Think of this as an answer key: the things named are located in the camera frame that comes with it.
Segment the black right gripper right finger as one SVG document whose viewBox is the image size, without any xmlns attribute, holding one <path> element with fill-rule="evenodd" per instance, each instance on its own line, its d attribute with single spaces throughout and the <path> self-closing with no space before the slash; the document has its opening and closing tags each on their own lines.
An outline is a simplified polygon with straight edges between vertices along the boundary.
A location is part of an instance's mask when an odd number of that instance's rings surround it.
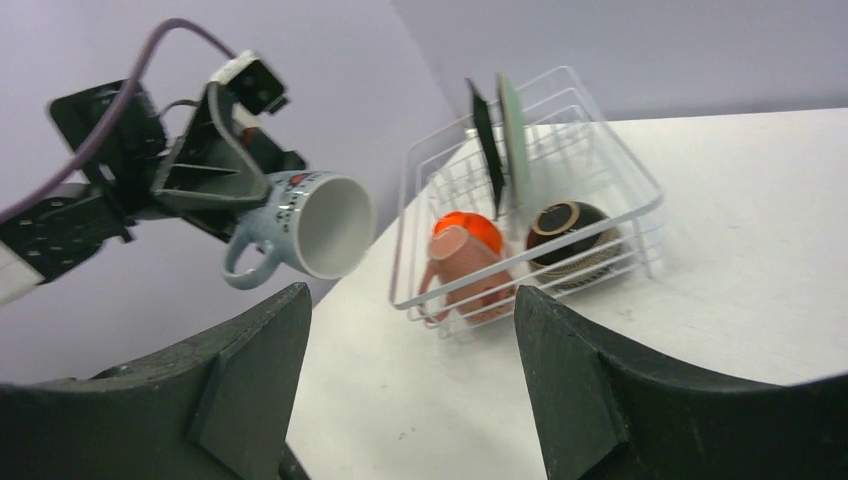
<svg viewBox="0 0 848 480">
<path fill-rule="evenodd" d="M 538 288 L 514 326 L 550 479 L 843 479 L 847 379 L 791 386 L 678 360 Z"/>
</svg>

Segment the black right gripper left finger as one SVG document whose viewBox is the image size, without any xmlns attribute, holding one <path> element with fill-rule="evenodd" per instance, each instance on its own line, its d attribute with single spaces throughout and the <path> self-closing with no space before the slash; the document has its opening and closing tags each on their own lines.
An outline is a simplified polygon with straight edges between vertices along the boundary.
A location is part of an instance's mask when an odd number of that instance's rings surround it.
<svg viewBox="0 0 848 480">
<path fill-rule="evenodd" d="M 286 440 L 312 319 L 294 283 L 90 379 L 1 387 L 5 479 L 304 479 Z"/>
</svg>

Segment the white blue-handled cup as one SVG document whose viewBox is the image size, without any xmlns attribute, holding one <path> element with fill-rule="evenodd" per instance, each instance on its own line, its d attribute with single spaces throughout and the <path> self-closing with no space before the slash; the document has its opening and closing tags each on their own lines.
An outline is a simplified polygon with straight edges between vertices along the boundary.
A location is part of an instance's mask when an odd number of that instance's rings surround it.
<svg viewBox="0 0 848 480">
<path fill-rule="evenodd" d="M 266 203 L 237 217 L 223 258 L 226 283 L 256 288 L 281 264 L 322 280 L 353 271 L 376 236 L 377 214 L 367 189 L 329 171 L 285 171 L 269 180 Z"/>
</svg>

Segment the black patterned bowl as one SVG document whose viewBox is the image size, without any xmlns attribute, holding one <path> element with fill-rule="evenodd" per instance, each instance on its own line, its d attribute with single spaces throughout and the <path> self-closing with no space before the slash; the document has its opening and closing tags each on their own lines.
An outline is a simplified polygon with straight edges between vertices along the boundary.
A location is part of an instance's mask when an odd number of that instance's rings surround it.
<svg viewBox="0 0 848 480">
<path fill-rule="evenodd" d="M 608 215 L 586 202 L 568 200 L 548 205 L 532 221 L 525 239 L 525 249 L 543 245 L 575 233 L 608 219 Z M 624 250 L 621 234 L 615 227 L 578 241 L 564 244 L 556 250 L 528 261 L 532 271 L 538 272 L 557 264 L 557 267 L 537 275 L 540 284 L 547 284 L 577 273 L 570 279 L 553 286 L 556 290 L 570 290 L 588 285 L 613 268 Z"/>
</svg>

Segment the pink floral mug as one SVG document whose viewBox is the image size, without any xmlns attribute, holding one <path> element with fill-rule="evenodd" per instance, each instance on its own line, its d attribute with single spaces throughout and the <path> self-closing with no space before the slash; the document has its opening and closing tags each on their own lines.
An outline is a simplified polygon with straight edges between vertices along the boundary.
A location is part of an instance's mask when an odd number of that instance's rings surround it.
<svg viewBox="0 0 848 480">
<path fill-rule="evenodd" d="M 452 225 L 434 234 L 427 247 L 428 263 L 418 292 L 423 294 L 433 279 L 442 285 L 492 266 L 501 260 L 489 246 L 461 226 Z M 429 323 L 446 319 L 458 311 L 472 324 L 482 324 L 511 312 L 516 292 L 507 270 L 458 287 L 445 295 L 447 309 L 429 317 Z"/>
</svg>

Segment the orange bowl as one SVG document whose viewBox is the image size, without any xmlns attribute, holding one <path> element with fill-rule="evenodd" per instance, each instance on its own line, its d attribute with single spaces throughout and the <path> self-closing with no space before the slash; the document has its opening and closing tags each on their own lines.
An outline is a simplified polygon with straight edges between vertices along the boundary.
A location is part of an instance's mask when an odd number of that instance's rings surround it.
<svg viewBox="0 0 848 480">
<path fill-rule="evenodd" d="M 459 226 L 465 229 L 487 245 L 495 254 L 501 255 L 504 248 L 504 239 L 498 227 L 486 217 L 470 211 L 452 211 L 440 217 L 433 229 L 436 235 L 449 226 Z"/>
</svg>

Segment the dark teal square plate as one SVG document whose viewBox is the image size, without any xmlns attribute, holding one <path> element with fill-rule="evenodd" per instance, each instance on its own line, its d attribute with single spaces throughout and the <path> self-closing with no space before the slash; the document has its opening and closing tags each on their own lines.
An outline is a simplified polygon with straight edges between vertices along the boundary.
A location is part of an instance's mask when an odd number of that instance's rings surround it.
<svg viewBox="0 0 848 480">
<path fill-rule="evenodd" d="M 486 162 L 492 189 L 494 219 L 497 220 L 501 213 L 501 203 L 505 187 L 502 161 L 494 137 L 489 105 L 471 78 L 466 78 L 465 82 L 471 95 L 471 116 Z"/>
</svg>

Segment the light green floral plate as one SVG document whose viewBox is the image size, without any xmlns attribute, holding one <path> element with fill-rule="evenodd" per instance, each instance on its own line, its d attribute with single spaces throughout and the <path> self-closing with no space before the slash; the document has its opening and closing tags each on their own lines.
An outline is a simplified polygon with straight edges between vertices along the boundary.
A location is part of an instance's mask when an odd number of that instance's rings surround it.
<svg viewBox="0 0 848 480">
<path fill-rule="evenodd" d="M 522 216 L 527 213 L 532 203 L 532 176 L 526 145 L 523 108 L 517 91 L 504 73 L 497 74 L 496 85 L 513 203 L 515 213 Z"/>
</svg>

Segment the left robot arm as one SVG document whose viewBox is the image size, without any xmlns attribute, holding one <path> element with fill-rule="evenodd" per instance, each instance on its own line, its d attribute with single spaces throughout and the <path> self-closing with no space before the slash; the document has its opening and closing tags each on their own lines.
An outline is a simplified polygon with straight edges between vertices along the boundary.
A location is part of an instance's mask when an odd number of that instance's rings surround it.
<svg viewBox="0 0 848 480">
<path fill-rule="evenodd" d="M 260 127 L 237 118 L 275 114 L 288 101 L 277 81 L 255 77 L 208 84 L 185 131 L 169 139 L 141 84 L 118 80 L 55 99 L 50 116 L 72 150 L 122 90 L 130 97 L 83 166 L 85 181 L 64 183 L 1 225 L 2 243 L 51 283 L 96 255 L 112 238 L 130 241 L 144 220 L 177 218 L 228 242 L 238 216 L 267 198 L 268 176 L 305 167 Z"/>
</svg>

